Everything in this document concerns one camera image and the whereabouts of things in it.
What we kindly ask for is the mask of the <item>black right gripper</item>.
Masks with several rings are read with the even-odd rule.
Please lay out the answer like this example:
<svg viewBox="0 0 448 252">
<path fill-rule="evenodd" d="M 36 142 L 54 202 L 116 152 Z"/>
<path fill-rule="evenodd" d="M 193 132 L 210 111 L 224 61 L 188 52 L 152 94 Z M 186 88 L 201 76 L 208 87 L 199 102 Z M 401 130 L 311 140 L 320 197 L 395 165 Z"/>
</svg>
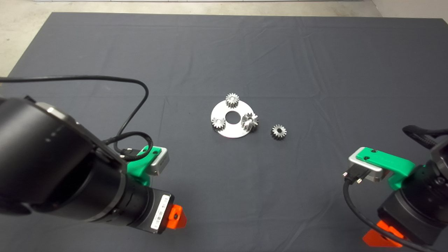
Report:
<svg viewBox="0 0 448 252">
<path fill-rule="evenodd" d="M 377 226 L 418 245 L 434 245 L 447 227 L 447 184 L 408 182 L 394 191 L 377 210 Z M 373 229 L 363 236 L 370 247 L 403 247 Z"/>
</svg>

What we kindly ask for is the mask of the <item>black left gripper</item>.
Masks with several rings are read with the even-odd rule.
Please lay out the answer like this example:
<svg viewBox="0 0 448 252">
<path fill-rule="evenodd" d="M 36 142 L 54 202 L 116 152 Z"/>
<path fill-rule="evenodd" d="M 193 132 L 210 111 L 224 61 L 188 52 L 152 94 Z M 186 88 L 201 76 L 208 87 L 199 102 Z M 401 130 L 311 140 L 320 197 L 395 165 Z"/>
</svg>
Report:
<svg viewBox="0 0 448 252">
<path fill-rule="evenodd" d="M 135 221 L 135 228 L 149 233 L 162 234 L 168 229 L 176 230 L 186 227 L 187 217 L 183 207 L 174 205 L 174 195 L 165 190 L 145 187 L 146 206 L 141 216 Z"/>
</svg>

